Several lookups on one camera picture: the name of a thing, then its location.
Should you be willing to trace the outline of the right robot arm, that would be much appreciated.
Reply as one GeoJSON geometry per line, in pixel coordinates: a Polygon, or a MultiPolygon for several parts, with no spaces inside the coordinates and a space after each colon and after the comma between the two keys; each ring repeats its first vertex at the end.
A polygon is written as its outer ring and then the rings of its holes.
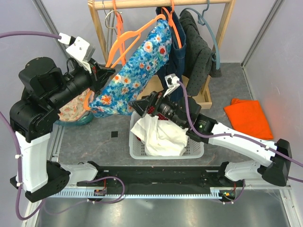
{"type": "Polygon", "coordinates": [[[201,107],[191,97],[172,102],[161,92],[152,92],[142,99],[129,102],[136,113],[144,117],[150,108],[151,116],[161,114],[175,125],[186,129],[193,141],[224,147],[249,157],[240,163],[223,162],[217,181],[222,186],[244,179],[261,178],[275,186],[286,186],[290,170],[290,144],[262,140],[233,130],[217,120],[200,113],[201,107]]]}

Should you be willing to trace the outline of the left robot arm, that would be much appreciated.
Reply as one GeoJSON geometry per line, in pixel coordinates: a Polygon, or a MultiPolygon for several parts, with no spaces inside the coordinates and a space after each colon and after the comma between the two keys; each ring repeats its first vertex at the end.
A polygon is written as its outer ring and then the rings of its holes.
{"type": "Polygon", "coordinates": [[[37,202],[62,191],[69,184],[89,181],[99,186],[104,175],[96,163],[61,165],[47,159],[48,141],[60,109],[87,89],[98,92],[115,73],[113,68],[89,61],[90,71],[76,61],[70,73],[62,73],[48,57],[29,61],[19,73],[24,85],[21,99],[10,109],[10,125],[16,136],[21,168],[10,182],[37,202]]]}

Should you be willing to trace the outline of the orange hanger of white skirt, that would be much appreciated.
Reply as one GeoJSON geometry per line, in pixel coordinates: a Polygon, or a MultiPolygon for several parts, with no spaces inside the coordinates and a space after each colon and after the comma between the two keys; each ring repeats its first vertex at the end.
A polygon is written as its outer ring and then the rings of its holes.
{"type": "MultiPolygon", "coordinates": [[[[117,10],[116,1],[112,0],[112,3],[113,3],[113,9],[115,11],[115,15],[116,15],[116,18],[117,18],[117,25],[116,25],[116,28],[117,28],[117,39],[119,39],[119,37],[124,32],[123,19],[122,19],[121,13],[117,10]]],[[[122,56],[122,54],[125,52],[125,42],[123,42],[120,45],[119,51],[120,51],[120,56],[122,57],[122,59],[118,60],[114,64],[114,66],[116,66],[120,61],[121,61],[121,63],[122,63],[123,66],[126,64],[126,58],[125,58],[125,56],[122,56]]]]}

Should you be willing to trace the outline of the grey metal hanger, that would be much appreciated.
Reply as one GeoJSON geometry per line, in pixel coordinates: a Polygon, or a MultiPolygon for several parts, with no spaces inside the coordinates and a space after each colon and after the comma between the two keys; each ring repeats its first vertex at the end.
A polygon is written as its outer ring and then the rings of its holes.
{"type": "Polygon", "coordinates": [[[119,12],[117,10],[109,10],[108,12],[106,12],[104,1],[102,1],[102,7],[106,15],[105,16],[105,26],[107,28],[106,49],[109,51],[110,47],[113,44],[114,33],[116,34],[116,36],[118,36],[117,28],[114,27],[116,21],[116,13],[118,13],[118,15],[121,15],[122,12],[119,12]]]}

